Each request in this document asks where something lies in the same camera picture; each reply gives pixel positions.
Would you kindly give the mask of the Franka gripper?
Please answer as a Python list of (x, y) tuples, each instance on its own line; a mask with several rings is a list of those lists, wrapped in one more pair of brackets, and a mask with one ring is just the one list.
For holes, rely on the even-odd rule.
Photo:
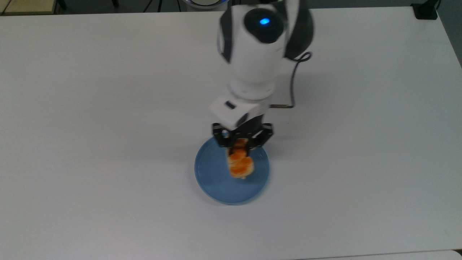
[[(270, 107), (268, 99), (247, 100), (234, 96), (219, 96), (209, 109), (217, 120), (212, 124), (212, 136), (219, 147), (231, 148), (235, 144), (235, 130), (244, 123), (266, 113)], [(247, 142), (253, 150), (262, 147), (274, 135), (272, 123), (263, 123)]]

